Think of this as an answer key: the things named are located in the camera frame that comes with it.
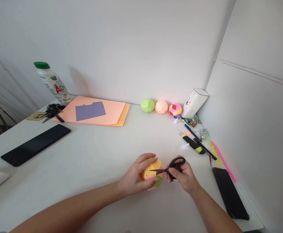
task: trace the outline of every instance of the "peach origami ball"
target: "peach origami ball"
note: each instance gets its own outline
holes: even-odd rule
[[[168,106],[165,101],[160,100],[155,104],[155,111],[159,114],[165,113],[167,109],[168,109]]]
[[[181,114],[182,108],[179,104],[172,104],[168,108],[168,111],[170,112],[170,115],[177,117]]]

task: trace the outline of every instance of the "green bottle cap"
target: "green bottle cap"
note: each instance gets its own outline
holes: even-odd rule
[[[49,69],[50,68],[49,64],[43,61],[34,62],[34,65],[38,69]]]

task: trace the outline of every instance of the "phone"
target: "phone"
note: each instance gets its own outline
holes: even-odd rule
[[[220,194],[231,218],[249,220],[249,215],[226,169],[213,168]]]
[[[18,167],[30,160],[40,151],[44,150],[71,130],[60,124],[50,128],[42,134],[16,147],[8,153],[1,156],[1,158],[14,167]]]

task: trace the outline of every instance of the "purple paper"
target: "purple paper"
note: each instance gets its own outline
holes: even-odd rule
[[[106,115],[103,102],[93,102],[91,105],[76,106],[76,120],[86,120]]]

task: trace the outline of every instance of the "forearm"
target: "forearm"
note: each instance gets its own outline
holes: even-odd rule
[[[70,233],[107,205],[124,198],[114,182],[67,198],[37,213],[10,233]]]
[[[199,186],[190,193],[209,233],[242,233],[230,216]]]

